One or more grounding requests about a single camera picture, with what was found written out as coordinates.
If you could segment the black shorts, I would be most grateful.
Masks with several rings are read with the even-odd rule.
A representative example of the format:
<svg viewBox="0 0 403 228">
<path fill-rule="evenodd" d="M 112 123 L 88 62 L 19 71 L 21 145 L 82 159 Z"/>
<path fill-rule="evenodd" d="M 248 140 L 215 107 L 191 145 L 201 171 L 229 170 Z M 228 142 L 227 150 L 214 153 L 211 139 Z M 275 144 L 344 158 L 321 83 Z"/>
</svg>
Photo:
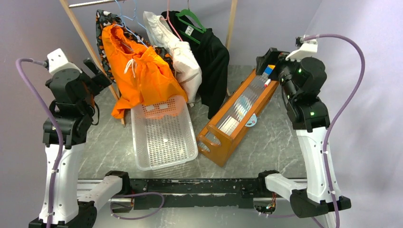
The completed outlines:
<svg viewBox="0 0 403 228">
<path fill-rule="evenodd" d="M 198 94 L 201 97 L 201 103 L 209 107 L 208 119 L 211 119 L 220 110 L 227 94 L 230 54 L 211 28 L 207 28 L 207 31 L 197 38 L 200 44 L 196 44 L 183 35 L 180 31 L 185 31 L 187 25 L 177 19 L 176 13 L 179 12 L 163 11 L 161 15 L 164 18 L 169 17 L 170 29 L 190 45 L 202 72 L 202 83 L 198 89 Z"/>
</svg>

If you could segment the white plastic basket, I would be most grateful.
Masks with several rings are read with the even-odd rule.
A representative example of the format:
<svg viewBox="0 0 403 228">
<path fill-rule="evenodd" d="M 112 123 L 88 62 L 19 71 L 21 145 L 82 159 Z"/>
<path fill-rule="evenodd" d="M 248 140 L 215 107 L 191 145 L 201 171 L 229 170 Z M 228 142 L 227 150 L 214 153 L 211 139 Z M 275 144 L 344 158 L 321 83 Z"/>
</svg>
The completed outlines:
<svg viewBox="0 0 403 228">
<path fill-rule="evenodd" d="M 139 104 L 131 109 L 135 164 L 142 171 L 184 164 L 197 158 L 198 147 L 185 99 Z"/>
</svg>

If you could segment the green plastic hanger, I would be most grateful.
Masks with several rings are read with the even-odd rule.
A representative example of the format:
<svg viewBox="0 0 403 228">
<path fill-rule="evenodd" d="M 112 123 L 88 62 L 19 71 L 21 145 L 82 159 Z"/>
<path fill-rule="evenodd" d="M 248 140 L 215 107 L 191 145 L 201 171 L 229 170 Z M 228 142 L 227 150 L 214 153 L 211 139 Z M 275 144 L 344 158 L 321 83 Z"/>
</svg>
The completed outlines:
<svg viewBox="0 0 403 228">
<path fill-rule="evenodd" d="M 183 9 L 179 13 L 176 13 L 175 16 L 181 23 L 187 25 L 186 30 L 180 32 L 196 44 L 200 44 L 200 41 L 197 38 L 200 37 L 200 34 L 204 34 L 207 29 L 201 24 L 198 17 L 190 9 Z M 190 22 L 190 19 L 188 21 L 184 20 L 185 17 L 193 19 L 197 26 L 193 25 L 193 23 Z"/>
</svg>

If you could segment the orange wooden shelf rack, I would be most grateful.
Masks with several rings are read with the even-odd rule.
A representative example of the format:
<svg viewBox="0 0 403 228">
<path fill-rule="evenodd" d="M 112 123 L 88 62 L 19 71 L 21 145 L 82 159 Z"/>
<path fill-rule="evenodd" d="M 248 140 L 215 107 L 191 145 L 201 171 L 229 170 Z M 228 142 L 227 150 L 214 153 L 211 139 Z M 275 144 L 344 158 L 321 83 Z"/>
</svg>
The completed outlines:
<svg viewBox="0 0 403 228">
<path fill-rule="evenodd" d="M 264 87 L 267 80 L 267 74 L 251 72 L 196 137 L 199 153 L 220 167 L 225 165 L 278 87 L 275 81 Z"/>
</svg>

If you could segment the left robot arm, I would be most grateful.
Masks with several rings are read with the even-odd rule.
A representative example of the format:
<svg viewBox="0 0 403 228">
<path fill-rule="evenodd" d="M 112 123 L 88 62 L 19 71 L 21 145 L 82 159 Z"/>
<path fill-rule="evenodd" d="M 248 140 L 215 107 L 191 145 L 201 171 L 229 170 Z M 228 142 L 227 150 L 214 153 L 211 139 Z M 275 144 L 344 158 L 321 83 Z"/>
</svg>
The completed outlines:
<svg viewBox="0 0 403 228">
<path fill-rule="evenodd" d="M 85 59 L 84 64 L 94 76 L 70 62 L 59 48 L 40 62 L 51 74 L 45 85 L 54 100 L 45 105 L 48 118 L 43 124 L 45 196 L 39 216 L 29 223 L 31 228 L 91 228 L 110 198 L 124 198 L 132 191 L 127 172 L 109 171 L 87 194 L 77 195 L 78 166 L 87 132 L 99 113 L 94 98 L 111 85 L 91 59 Z"/>
</svg>

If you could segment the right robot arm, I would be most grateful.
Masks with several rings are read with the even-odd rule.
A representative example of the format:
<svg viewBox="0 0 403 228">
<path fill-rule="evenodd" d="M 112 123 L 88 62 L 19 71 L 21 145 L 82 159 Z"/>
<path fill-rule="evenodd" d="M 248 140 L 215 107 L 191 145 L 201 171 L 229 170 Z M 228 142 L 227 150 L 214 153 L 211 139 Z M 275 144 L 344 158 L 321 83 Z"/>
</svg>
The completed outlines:
<svg viewBox="0 0 403 228">
<path fill-rule="evenodd" d="M 341 194 L 331 163 L 328 137 L 331 121 L 327 106 L 320 100 L 320 89 L 327 79 L 324 63 L 315 58 L 316 37 L 297 37 L 292 52 L 270 48 L 256 58 L 256 74 L 273 66 L 268 82 L 279 82 L 286 99 L 287 115 L 296 131 L 303 154 L 307 183 L 297 183 L 278 171 L 258 175 L 256 189 L 263 197 L 280 195 L 299 218 L 312 218 L 351 208 Z"/>
</svg>

